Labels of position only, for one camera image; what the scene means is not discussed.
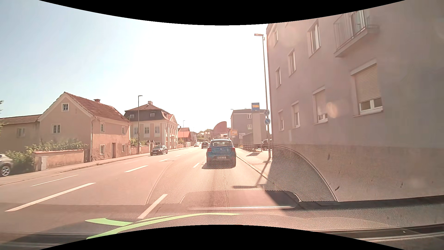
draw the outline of white lane marking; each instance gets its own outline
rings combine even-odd
[[[151,210],[153,210],[167,195],[166,194],[162,194],[161,197],[159,197],[159,199],[157,199],[153,204],[151,204],[150,207],[147,208],[147,210],[145,210],[139,217],[137,217],[138,219],[144,219],[150,212]]]
[[[76,174],[76,175],[71,175],[71,176],[68,176],[68,177],[65,177],[65,178],[60,178],[60,179],[53,180],[53,181],[58,181],[58,180],[66,179],[66,178],[73,177],[73,176],[77,176],[77,175],[78,175],[78,174]],[[47,182],[44,182],[44,183],[35,184],[35,185],[32,185],[31,187],[33,187],[33,186],[38,186],[38,185],[45,184],[45,183],[49,183],[49,182],[53,182],[53,181],[47,181]]]
[[[62,194],[66,194],[66,193],[72,192],[72,191],[77,190],[77,189],[81,189],[83,187],[86,187],[86,186],[89,186],[89,185],[92,185],[92,184],[95,184],[95,182],[88,183],[88,184],[85,184],[85,185],[81,185],[81,186],[78,186],[78,187],[75,187],[75,188],[71,188],[69,190],[66,190],[66,191],[63,191],[63,192],[60,192],[60,193],[57,193],[57,194],[53,194],[53,195],[50,195],[50,196],[45,197],[45,198],[41,198],[40,200],[36,200],[36,201],[30,202],[30,203],[26,203],[24,205],[21,205],[21,206],[15,207],[15,208],[11,208],[9,210],[6,210],[5,212],[17,211],[19,209],[22,209],[22,208],[25,208],[25,207],[29,207],[29,206],[32,206],[34,204],[40,203],[40,202],[44,202],[44,201],[49,200],[51,198],[54,198],[54,197],[60,196]]]
[[[147,166],[148,165],[141,166],[141,167],[138,167],[138,168],[135,168],[135,169],[131,169],[131,170],[125,171],[125,173],[131,172],[131,171],[134,171],[134,170],[138,170],[138,169],[141,169],[141,168],[144,168],[144,167],[147,167]]]

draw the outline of low wall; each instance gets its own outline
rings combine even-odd
[[[61,150],[61,151],[35,151],[31,153],[34,158],[34,166],[37,167],[39,157],[47,156],[46,168],[55,168],[76,163],[83,163],[84,150]]]

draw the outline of balcony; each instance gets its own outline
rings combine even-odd
[[[370,17],[364,10],[342,14],[334,22],[336,42],[335,57],[344,57],[348,48],[358,40],[368,37],[368,34],[377,33],[378,26],[370,24]]]

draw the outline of street lamp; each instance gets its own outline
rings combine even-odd
[[[139,98],[141,97],[137,96],[137,133],[139,134],[138,142],[139,142],[139,150],[137,153],[140,153],[140,110],[139,110]]]
[[[265,49],[264,49],[264,40],[265,37],[263,34],[254,34],[254,36],[261,36],[262,37],[262,54],[264,56],[264,80],[265,80],[265,103],[266,103],[266,108],[268,109],[268,96],[267,96],[267,76],[266,76],[266,71],[265,71]],[[270,125],[267,125],[267,142],[268,144],[270,144]]]

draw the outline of balcony railing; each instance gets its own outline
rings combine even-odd
[[[369,26],[369,17],[365,14],[364,10],[345,13],[334,22],[336,49],[341,48]]]

